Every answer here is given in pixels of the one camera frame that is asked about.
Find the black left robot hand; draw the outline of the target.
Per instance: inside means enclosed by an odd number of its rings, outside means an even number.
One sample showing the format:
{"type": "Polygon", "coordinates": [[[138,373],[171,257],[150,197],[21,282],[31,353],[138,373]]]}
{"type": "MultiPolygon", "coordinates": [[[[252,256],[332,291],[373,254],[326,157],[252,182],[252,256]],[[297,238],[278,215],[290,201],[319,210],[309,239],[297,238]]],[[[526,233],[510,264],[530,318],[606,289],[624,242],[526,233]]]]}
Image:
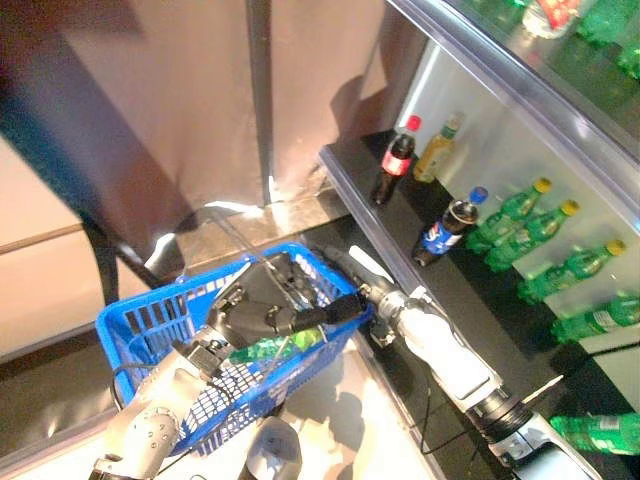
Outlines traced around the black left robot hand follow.
{"type": "Polygon", "coordinates": [[[290,253],[249,263],[222,288],[211,305],[207,325],[240,350],[265,338],[292,333],[295,315],[319,305],[309,277],[290,253]]]}

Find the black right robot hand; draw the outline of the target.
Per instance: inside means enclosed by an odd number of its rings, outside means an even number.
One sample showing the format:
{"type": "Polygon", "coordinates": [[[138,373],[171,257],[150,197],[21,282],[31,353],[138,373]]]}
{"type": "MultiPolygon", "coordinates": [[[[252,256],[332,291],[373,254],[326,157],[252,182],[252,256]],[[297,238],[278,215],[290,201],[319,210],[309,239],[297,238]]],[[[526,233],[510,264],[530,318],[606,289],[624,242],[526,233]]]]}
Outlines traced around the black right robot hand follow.
{"type": "Polygon", "coordinates": [[[357,245],[352,245],[347,251],[327,245],[321,253],[338,267],[355,291],[327,306],[297,312],[290,322],[293,332],[321,324],[336,325],[350,321],[365,313],[370,305],[380,307],[383,300],[397,290],[386,269],[357,245]]]}

